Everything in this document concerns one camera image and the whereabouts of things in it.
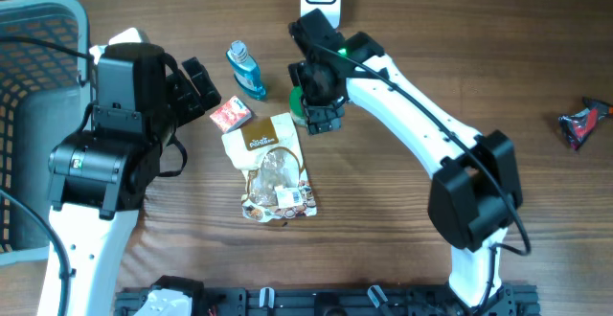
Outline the green lid jar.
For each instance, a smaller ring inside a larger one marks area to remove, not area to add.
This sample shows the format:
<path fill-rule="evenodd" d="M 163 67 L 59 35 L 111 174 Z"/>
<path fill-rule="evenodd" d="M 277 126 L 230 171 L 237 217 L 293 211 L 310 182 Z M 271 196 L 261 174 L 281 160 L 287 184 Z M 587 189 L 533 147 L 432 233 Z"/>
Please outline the green lid jar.
<path fill-rule="evenodd" d="M 290 115 L 292 117 L 293 122 L 302 127 L 307 127 L 307 118 L 304 114 L 301 97 L 303 96 L 303 91 L 299 86 L 295 86 L 289 95 L 289 108 Z"/>

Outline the red tissue pack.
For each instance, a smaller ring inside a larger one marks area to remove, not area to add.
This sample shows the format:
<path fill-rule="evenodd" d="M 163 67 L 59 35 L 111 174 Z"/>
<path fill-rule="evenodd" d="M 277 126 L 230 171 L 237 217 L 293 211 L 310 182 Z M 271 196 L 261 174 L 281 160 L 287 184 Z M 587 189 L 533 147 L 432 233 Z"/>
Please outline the red tissue pack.
<path fill-rule="evenodd" d="M 223 133 L 228 133 L 241 127 L 252 116 L 248 106 L 237 96 L 233 96 L 213 112 L 210 119 Z"/>

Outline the blue mouthwash bottle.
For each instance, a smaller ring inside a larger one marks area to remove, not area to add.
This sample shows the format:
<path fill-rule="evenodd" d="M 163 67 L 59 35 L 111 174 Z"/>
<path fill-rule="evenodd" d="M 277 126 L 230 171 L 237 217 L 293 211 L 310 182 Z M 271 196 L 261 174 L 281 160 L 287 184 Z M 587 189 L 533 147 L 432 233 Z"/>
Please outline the blue mouthwash bottle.
<path fill-rule="evenodd" d="M 240 40 L 232 42 L 226 57 L 233 68 L 235 80 L 243 92 L 255 100 L 264 100 L 267 91 L 261 79 L 261 69 L 250 55 L 245 43 Z"/>

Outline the beige nut snack pouch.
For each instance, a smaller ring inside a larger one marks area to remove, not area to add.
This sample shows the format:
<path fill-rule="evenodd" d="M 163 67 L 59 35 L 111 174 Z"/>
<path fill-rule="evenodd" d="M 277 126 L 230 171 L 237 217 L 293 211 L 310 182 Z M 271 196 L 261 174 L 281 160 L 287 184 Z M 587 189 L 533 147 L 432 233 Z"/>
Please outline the beige nut snack pouch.
<path fill-rule="evenodd" d="M 258 222 L 317 215 L 298 132 L 290 114 L 259 119 L 222 136 L 245 179 L 240 204 Z"/>

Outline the black orange hex wrench pack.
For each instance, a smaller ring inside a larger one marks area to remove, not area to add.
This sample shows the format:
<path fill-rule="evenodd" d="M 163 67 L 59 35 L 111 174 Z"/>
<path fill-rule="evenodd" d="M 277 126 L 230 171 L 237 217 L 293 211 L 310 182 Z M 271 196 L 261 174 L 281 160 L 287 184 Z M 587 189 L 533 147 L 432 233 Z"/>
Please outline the black orange hex wrench pack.
<path fill-rule="evenodd" d="M 573 150 L 579 150 L 599 121 L 612 118 L 612 104 L 594 98 L 583 97 L 583 110 L 575 115 L 561 115 L 558 117 L 560 130 Z"/>

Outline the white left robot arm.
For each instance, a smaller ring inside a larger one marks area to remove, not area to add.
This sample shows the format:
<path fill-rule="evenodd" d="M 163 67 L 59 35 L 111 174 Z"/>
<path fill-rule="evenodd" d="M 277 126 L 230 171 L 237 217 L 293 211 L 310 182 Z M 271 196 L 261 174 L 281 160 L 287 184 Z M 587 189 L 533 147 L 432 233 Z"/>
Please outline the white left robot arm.
<path fill-rule="evenodd" d="M 81 123 L 51 152 L 47 198 L 50 245 L 37 312 L 107 315 L 120 263 L 175 136 L 216 107 L 221 97 L 195 57 L 177 62 L 130 28 L 90 48 L 96 95 Z"/>

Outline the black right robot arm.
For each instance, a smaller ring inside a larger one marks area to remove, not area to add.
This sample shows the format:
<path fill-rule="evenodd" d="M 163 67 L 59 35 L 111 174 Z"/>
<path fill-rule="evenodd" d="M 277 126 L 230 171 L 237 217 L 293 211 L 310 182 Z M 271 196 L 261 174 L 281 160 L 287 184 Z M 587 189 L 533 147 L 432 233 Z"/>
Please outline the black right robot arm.
<path fill-rule="evenodd" d="M 427 213 L 451 247 L 448 286 L 471 315 L 487 315 L 503 285 L 499 254 L 532 251 L 518 214 L 523 203 L 514 146 L 499 130 L 483 135 L 428 99 L 368 34 L 349 38 L 320 10 L 288 26 L 303 54 L 289 65 L 309 134 L 337 130 L 351 102 L 384 124 L 415 155 L 431 186 Z"/>

